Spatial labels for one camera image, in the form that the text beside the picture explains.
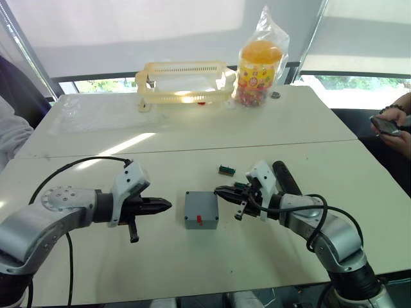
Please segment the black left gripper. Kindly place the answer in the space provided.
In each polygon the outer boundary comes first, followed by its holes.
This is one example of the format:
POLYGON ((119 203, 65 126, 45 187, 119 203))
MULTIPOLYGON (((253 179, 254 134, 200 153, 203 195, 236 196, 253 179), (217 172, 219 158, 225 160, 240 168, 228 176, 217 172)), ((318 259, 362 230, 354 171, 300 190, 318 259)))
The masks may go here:
POLYGON ((164 198, 142 198, 140 196, 127 198, 123 203, 118 225, 127 225, 130 242, 137 243, 139 235, 137 233, 136 216, 155 215, 169 210, 170 207, 172 207, 171 202, 164 198))

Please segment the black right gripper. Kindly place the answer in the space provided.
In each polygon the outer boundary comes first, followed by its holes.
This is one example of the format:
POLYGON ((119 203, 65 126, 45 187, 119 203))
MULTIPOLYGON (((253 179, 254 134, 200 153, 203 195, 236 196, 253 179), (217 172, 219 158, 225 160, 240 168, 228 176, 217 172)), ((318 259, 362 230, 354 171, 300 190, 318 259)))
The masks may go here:
POLYGON ((261 191, 250 184, 235 183, 234 186, 219 186, 214 192, 225 201, 240 205, 241 209, 234 215, 237 220, 242 220, 245 214, 253 217, 261 215, 261 191))

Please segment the person's left hand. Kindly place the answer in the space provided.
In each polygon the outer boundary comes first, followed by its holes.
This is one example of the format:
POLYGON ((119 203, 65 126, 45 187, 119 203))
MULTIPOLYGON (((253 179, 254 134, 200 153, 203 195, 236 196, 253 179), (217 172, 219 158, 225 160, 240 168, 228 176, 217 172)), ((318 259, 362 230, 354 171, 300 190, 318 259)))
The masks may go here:
POLYGON ((407 159, 410 159, 410 133, 401 131, 399 136, 391 136, 381 134, 373 124, 371 128, 387 146, 398 151, 407 159))

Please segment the person's right hand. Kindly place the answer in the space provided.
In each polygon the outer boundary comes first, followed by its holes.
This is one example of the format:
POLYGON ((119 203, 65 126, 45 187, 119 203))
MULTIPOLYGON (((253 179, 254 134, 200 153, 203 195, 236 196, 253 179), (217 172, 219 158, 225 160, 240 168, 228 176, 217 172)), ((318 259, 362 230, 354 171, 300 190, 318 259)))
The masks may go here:
POLYGON ((407 114, 398 108, 388 108, 379 117, 387 121, 394 121, 398 127, 401 127, 405 125, 407 114))

